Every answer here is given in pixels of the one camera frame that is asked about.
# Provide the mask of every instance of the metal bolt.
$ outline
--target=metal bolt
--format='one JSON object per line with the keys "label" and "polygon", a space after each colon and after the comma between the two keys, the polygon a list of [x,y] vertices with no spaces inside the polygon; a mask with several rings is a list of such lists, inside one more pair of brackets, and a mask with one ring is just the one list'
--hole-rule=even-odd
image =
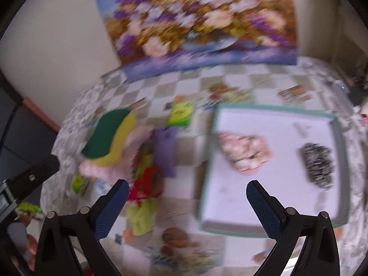
{"label": "metal bolt", "polygon": [[88,206],[84,206],[84,207],[82,207],[82,208],[79,210],[79,212],[80,212],[81,214],[85,215],[85,214],[88,214],[88,213],[89,213],[89,210],[90,210],[90,208],[89,208]]}
{"label": "metal bolt", "polygon": [[52,219],[53,217],[55,217],[55,212],[53,211],[49,212],[46,217]]}
{"label": "metal bolt", "polygon": [[328,212],[321,212],[321,216],[326,219],[329,217]]}
{"label": "metal bolt", "polygon": [[289,214],[289,215],[295,215],[297,213],[297,211],[295,210],[295,208],[293,207],[288,207],[286,209],[286,212]]}

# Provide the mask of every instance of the patterned tablecloth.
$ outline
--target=patterned tablecloth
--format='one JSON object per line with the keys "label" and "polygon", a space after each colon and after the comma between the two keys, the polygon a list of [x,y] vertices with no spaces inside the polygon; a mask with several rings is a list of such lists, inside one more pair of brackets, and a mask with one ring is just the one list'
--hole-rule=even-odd
{"label": "patterned tablecloth", "polygon": [[[165,179],[166,189],[159,201],[154,230],[133,243],[117,244],[109,238],[101,243],[124,273],[157,275],[150,260],[142,256],[139,249],[165,228],[178,226],[206,248],[222,252],[222,267],[210,270],[208,275],[253,275],[262,262],[263,251],[271,248],[274,242],[210,235],[200,230],[196,219],[205,171],[201,163],[206,160],[207,138],[213,118],[213,112],[203,105],[208,102],[207,90],[214,83],[224,83],[250,93],[253,103],[273,105],[288,104],[278,92],[300,84],[311,99],[298,106],[336,113],[345,131],[351,173],[351,205],[349,223],[343,227],[338,246],[341,275],[352,275],[368,248],[365,214],[368,142],[366,129],[344,111],[341,101],[329,89],[328,84],[337,78],[336,72],[325,62],[305,57],[299,59],[297,66],[218,65],[168,73],[134,83],[124,82],[119,72],[110,73],[102,78],[100,84],[80,94],[65,119],[52,151],[58,156],[60,171],[43,185],[42,209],[45,212],[55,210],[60,215],[74,213],[84,205],[92,205],[101,195],[93,185],[89,185],[81,198],[76,198],[69,190],[81,160],[73,155],[71,146],[73,142],[82,141],[83,144],[96,113],[100,115],[145,98],[146,103],[135,110],[139,123],[165,127],[170,103],[175,96],[185,95],[196,101],[197,108],[190,127],[178,132],[177,178]],[[114,231],[121,234],[126,227],[124,211],[119,219]]]}

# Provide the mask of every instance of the purple cloth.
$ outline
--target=purple cloth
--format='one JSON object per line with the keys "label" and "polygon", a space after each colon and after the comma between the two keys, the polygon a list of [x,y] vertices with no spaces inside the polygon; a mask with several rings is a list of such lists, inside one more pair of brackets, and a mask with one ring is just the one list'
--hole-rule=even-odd
{"label": "purple cloth", "polygon": [[153,153],[154,165],[160,167],[164,176],[176,177],[176,133],[177,127],[154,129],[152,142],[155,147]]}

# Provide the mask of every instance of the white wall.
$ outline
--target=white wall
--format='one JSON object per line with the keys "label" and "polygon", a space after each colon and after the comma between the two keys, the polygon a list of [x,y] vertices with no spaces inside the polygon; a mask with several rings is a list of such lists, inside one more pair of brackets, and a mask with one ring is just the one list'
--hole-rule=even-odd
{"label": "white wall", "polygon": [[[294,0],[300,54],[329,60],[337,0]],[[0,41],[0,67],[61,124],[78,94],[119,66],[95,0],[27,0]]]}

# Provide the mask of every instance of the painting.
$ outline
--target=painting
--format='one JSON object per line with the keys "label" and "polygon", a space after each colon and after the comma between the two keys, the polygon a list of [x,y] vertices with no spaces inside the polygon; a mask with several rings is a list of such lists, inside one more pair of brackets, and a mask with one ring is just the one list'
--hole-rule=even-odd
{"label": "painting", "polygon": [[130,81],[224,63],[296,64],[293,0],[96,0]]}

